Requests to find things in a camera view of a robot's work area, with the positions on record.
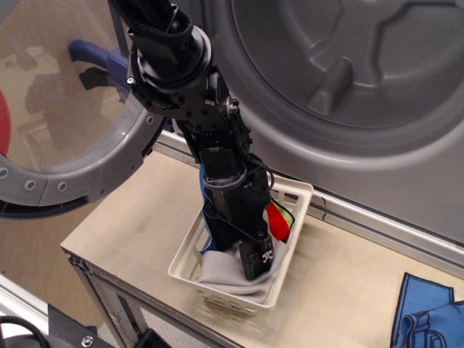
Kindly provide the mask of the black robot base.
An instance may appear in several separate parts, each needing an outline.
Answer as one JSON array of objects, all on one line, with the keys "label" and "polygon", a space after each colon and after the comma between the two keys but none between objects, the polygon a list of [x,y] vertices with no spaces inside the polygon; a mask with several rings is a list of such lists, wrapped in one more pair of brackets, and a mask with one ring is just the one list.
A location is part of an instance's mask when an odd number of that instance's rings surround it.
[{"label": "black robot base", "polygon": [[58,309],[1,310],[2,347],[111,347],[94,326],[83,326]]}]

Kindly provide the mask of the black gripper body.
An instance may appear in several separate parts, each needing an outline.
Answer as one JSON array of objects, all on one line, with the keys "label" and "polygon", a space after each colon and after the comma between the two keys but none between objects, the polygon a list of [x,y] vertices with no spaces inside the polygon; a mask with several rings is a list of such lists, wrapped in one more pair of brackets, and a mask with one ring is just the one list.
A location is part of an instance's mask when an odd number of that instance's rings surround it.
[{"label": "black gripper body", "polygon": [[223,252],[237,241],[256,243],[268,235],[263,212],[270,204],[267,170],[261,165],[245,165],[240,179],[214,181],[204,167],[206,207],[210,228]]}]

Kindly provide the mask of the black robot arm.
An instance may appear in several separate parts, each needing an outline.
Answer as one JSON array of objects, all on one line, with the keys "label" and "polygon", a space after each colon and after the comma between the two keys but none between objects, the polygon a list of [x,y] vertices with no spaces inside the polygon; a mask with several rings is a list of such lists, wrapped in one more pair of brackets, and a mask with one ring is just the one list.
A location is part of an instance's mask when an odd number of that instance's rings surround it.
[{"label": "black robot arm", "polygon": [[250,152],[241,118],[206,33],[169,1],[114,1],[132,40],[130,83],[149,111],[176,121],[202,167],[203,216],[216,247],[237,244],[252,280],[272,265],[263,213],[270,203],[268,168]]}]

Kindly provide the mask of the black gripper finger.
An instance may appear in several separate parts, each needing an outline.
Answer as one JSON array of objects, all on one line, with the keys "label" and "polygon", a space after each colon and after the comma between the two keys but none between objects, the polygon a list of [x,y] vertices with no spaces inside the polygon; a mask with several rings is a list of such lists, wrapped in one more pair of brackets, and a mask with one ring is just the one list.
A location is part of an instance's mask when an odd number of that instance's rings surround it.
[{"label": "black gripper finger", "polygon": [[269,271],[273,263],[273,242],[271,239],[257,243],[241,242],[239,254],[245,277],[252,281]]}]

